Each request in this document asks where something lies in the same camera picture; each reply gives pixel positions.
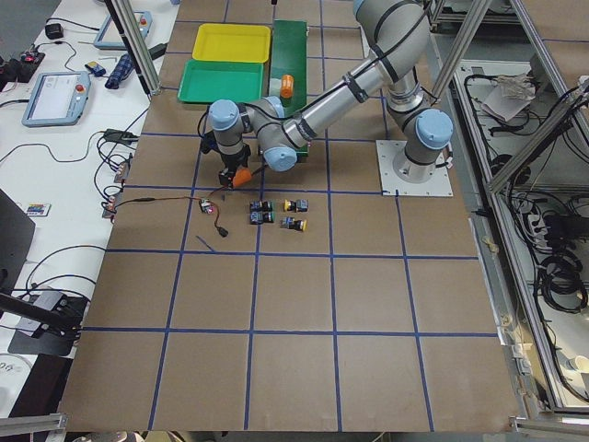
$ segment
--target black monitor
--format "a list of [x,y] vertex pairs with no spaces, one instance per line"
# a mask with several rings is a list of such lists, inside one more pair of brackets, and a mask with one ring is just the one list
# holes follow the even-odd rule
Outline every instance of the black monitor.
[[34,233],[35,223],[0,189],[0,293],[15,288]]
[[50,295],[44,299],[51,301],[52,306],[60,307],[59,303],[65,302],[70,307],[58,310],[47,307],[47,302],[27,302],[10,295],[27,260],[34,232],[35,223],[0,190],[0,316],[6,311],[31,320],[30,328],[15,331],[8,351],[21,355],[68,355],[87,301],[48,292]]

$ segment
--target black electronic component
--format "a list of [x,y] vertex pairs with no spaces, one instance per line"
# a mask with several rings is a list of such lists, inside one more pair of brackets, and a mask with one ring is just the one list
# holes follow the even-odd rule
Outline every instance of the black electronic component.
[[252,201],[249,203],[250,212],[272,212],[273,210],[272,201]]
[[45,25],[45,36],[49,40],[62,39],[64,37],[64,27],[59,23],[49,23]]
[[274,212],[251,212],[249,214],[249,223],[251,225],[258,225],[263,223],[273,223]]
[[309,210],[308,200],[284,200],[284,211],[285,212],[306,212]]
[[571,241],[589,239],[589,218],[576,215],[545,215],[547,239]]
[[287,216],[286,218],[283,218],[280,227],[304,232],[306,230],[306,219],[294,219],[291,216]]

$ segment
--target small black box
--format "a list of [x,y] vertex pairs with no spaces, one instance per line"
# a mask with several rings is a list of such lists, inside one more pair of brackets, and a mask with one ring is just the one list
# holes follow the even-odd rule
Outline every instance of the small black box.
[[64,37],[64,27],[59,23],[45,25],[45,35],[49,40],[62,39]]

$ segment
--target small device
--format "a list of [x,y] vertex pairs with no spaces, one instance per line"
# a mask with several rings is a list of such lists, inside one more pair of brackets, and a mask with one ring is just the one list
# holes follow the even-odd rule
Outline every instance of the small device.
[[84,67],[90,71],[90,74],[93,76],[104,76],[107,73],[107,70],[97,62],[86,63],[84,64]]
[[52,205],[48,203],[31,203],[27,206],[26,214],[28,216],[47,216],[51,208]]
[[28,127],[76,124],[86,106],[89,90],[90,76],[87,72],[41,74],[22,123]]
[[64,27],[59,23],[49,23],[45,25],[45,36],[49,40],[62,39],[64,37]]
[[[135,18],[137,20],[137,26],[141,31],[143,38],[147,37],[149,29],[152,24],[151,13],[148,11],[135,11]],[[114,49],[124,51],[125,45],[121,40],[121,35],[117,30],[112,18],[107,16],[98,31],[96,38],[94,39],[94,46],[99,49]]]

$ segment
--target black clamp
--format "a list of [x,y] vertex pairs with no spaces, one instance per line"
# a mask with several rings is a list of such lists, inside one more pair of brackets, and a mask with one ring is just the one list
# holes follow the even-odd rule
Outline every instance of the black clamp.
[[368,100],[368,94],[364,89],[362,89],[356,79],[350,74],[349,72],[341,78],[345,85],[348,87],[350,92],[354,95],[354,97],[358,100],[359,103],[364,103]]
[[243,124],[244,134],[249,134],[254,130],[249,119],[248,109],[244,103],[237,103],[237,109],[239,110],[239,117],[241,117],[241,123]]
[[298,112],[294,115],[294,125],[298,132],[305,138],[307,141],[313,141],[317,137],[317,133],[313,130],[309,123],[306,122],[305,117],[302,113]]

